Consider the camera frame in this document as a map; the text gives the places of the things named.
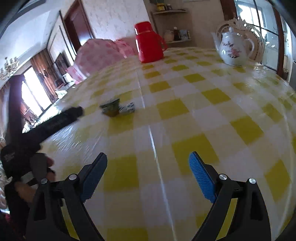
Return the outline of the left hand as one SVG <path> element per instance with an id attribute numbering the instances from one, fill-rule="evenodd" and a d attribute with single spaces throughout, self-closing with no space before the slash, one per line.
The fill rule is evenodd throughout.
<path id="1" fill-rule="evenodd" d="M 30 160 L 32 176 L 40 182 L 47 179 L 50 182 L 56 180 L 55 172 L 50 168 L 54 165 L 54 160 L 43 153 L 35 154 Z M 15 182 L 15 190 L 24 201 L 32 203 L 36 189 L 29 186 L 23 181 Z"/>

